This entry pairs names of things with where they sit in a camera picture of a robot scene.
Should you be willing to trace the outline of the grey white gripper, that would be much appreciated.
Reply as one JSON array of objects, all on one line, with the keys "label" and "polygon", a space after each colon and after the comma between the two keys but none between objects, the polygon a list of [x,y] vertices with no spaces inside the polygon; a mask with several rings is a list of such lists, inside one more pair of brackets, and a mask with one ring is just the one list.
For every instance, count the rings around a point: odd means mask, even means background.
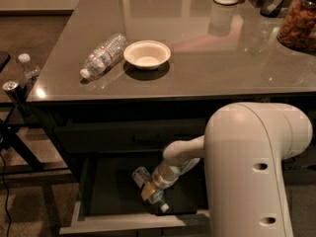
[{"label": "grey white gripper", "polygon": [[[166,190],[172,187],[181,175],[181,167],[171,166],[167,162],[162,161],[152,173],[152,183],[156,188]],[[148,200],[155,193],[154,186],[150,182],[144,185],[141,192],[143,200]]]}]

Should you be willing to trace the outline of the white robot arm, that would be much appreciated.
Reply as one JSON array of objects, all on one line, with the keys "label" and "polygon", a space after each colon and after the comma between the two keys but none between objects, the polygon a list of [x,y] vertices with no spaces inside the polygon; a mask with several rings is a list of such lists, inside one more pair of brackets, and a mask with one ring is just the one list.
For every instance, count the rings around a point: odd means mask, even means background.
[{"label": "white robot arm", "polygon": [[148,200],[204,162],[211,237],[293,237],[281,162],[306,150],[308,116],[277,103],[217,110],[203,136],[170,143],[141,193]]}]

